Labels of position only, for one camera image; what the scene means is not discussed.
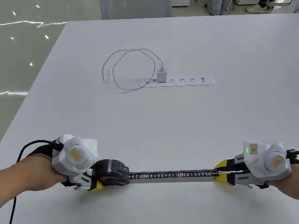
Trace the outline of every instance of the beige sticker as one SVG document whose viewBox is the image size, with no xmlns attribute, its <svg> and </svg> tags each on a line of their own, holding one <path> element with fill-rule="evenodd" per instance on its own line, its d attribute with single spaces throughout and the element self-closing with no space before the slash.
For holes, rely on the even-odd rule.
<svg viewBox="0 0 299 224">
<path fill-rule="evenodd" d="M 75 162 L 80 162 L 83 159 L 80 152 L 74 148 L 69 151 L 69 154 Z"/>
<path fill-rule="evenodd" d="M 256 155 L 257 154 L 257 144 L 250 144 L 249 145 L 250 149 L 250 155 Z"/>
<path fill-rule="evenodd" d="M 277 169 L 284 160 L 285 160 L 284 157 L 277 155 L 275 159 L 272 161 L 272 163 L 270 164 L 270 166 L 273 169 Z"/>
</svg>

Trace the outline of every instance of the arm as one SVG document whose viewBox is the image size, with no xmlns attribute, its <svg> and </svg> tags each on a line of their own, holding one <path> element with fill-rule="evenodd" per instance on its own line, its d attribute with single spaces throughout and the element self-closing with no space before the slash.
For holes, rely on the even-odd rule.
<svg viewBox="0 0 299 224">
<path fill-rule="evenodd" d="M 0 208 L 9 200 L 28 190 L 44 190 L 67 177 L 55 171 L 51 158 L 35 154 L 15 165 L 0 170 Z"/>
<path fill-rule="evenodd" d="M 268 181 L 268 185 L 277 187 L 285 195 L 299 200 L 299 164 L 293 164 L 292 174 L 281 181 Z"/>
</svg>

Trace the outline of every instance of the gray cable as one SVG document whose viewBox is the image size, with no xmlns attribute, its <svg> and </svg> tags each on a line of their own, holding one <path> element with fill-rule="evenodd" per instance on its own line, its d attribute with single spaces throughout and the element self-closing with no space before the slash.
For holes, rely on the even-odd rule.
<svg viewBox="0 0 299 224">
<path fill-rule="evenodd" d="M 152 53 L 152 54 L 153 54 L 153 55 L 154 55 L 154 56 L 161 62 L 161 67 L 163 67 L 163 62 L 162 62 L 162 60 L 161 60 L 156 54 L 154 54 L 151 50 L 149 50 L 149 49 L 123 49 L 123 50 L 117 50 L 117 51 L 115 51 L 114 53 L 112 53 L 112 54 L 109 56 L 109 58 L 105 61 L 105 63 L 103 64 L 103 67 L 102 67 L 102 78 L 103 78 L 103 81 L 105 82 L 105 78 L 104 78 L 104 67 L 105 67 L 105 65 L 107 64 L 107 62 L 109 61 L 109 59 L 110 59 L 114 54 L 116 54 L 116 53 L 118 53 L 118 52 L 126 51 L 126 52 L 125 52 L 125 53 L 118 59 L 118 61 L 114 64 L 113 69 L 112 69 L 112 76 L 113 76 L 113 80 L 114 80 L 115 85 L 116 85 L 119 89 L 122 89 L 122 90 L 130 90 L 130 91 L 138 90 L 138 89 L 141 89 L 141 88 L 143 88 L 144 86 L 146 86 L 146 85 L 148 84 L 148 82 L 149 82 L 149 81 L 154 77 L 154 75 L 155 75 L 155 71 L 156 71 L 156 63 L 155 63 L 155 60 L 154 60 L 151 56 L 149 56 L 148 54 L 142 52 L 142 50 L 146 50 L 146 51 Z M 152 60 L 152 62 L 154 63 L 154 70 L 153 70 L 153 73 L 152 73 L 150 79 L 149 79 L 147 82 L 145 82 L 145 84 L 142 85 L 141 87 L 136 88 L 136 89 L 123 88 L 123 87 L 121 87 L 121 86 L 117 83 L 117 81 L 116 81 L 115 74 L 114 74 L 114 69 L 115 69 L 116 65 L 118 64 L 118 62 L 119 62 L 119 61 L 120 61 L 120 60 L 121 60 L 127 53 L 134 52 L 134 51 L 138 51 L 138 52 L 144 54 L 145 56 L 149 57 L 149 58 Z"/>
</svg>

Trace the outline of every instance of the tape measure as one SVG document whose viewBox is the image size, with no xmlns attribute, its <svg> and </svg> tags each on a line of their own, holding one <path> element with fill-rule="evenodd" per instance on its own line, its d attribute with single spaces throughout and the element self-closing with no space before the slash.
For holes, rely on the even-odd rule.
<svg viewBox="0 0 299 224">
<path fill-rule="evenodd" d="M 159 182 L 210 182 L 219 176 L 216 169 L 130 172 L 118 160 L 100 160 L 92 167 L 93 177 L 104 185 Z"/>
</svg>

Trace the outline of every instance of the white charger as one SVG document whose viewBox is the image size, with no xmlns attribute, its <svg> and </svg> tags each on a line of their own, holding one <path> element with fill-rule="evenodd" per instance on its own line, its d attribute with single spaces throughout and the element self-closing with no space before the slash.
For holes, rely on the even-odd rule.
<svg viewBox="0 0 299 224">
<path fill-rule="evenodd" d="M 157 69 L 157 82 L 158 83 L 166 83 L 167 81 L 167 69 L 161 67 Z"/>
</svg>

